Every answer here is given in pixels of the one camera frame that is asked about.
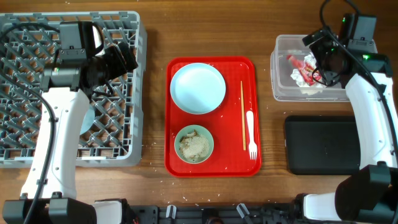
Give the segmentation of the light blue cup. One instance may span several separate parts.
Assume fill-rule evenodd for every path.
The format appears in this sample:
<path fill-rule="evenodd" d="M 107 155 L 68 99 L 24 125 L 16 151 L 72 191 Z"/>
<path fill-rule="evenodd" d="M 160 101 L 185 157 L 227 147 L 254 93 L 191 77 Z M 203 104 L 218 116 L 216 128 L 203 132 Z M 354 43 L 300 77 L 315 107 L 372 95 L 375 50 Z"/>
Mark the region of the light blue cup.
<path fill-rule="evenodd" d="M 83 118 L 80 135 L 86 133 L 90 130 L 91 126 L 93 125 L 95 120 L 95 109 L 92 105 L 89 106 L 88 111 Z"/>

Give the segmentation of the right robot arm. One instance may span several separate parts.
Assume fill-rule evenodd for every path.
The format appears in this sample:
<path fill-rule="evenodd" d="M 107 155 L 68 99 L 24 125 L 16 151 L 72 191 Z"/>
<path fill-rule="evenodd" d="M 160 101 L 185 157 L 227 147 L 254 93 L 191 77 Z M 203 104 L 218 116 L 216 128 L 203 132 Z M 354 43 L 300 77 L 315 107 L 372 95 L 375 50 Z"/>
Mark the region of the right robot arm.
<path fill-rule="evenodd" d="M 397 223 L 397 112 L 392 68 L 367 36 L 336 36 L 329 28 L 303 44 L 327 83 L 339 77 L 353 107 L 359 136 L 359 171 L 328 194 L 302 195 L 300 215 L 320 222 Z"/>

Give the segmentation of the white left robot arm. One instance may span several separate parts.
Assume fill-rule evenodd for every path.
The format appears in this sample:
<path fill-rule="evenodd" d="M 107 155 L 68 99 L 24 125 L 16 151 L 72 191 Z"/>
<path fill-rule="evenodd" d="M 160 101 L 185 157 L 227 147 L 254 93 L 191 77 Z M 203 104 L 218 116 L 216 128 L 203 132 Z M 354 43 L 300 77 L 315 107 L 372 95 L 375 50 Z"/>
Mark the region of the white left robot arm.
<path fill-rule="evenodd" d="M 128 44 L 104 51 L 74 44 L 61 50 L 59 63 L 44 68 L 35 156 L 20 198 L 4 203 L 6 223 L 137 223 L 126 199 L 94 204 L 76 199 L 78 142 L 94 89 L 137 68 Z"/>

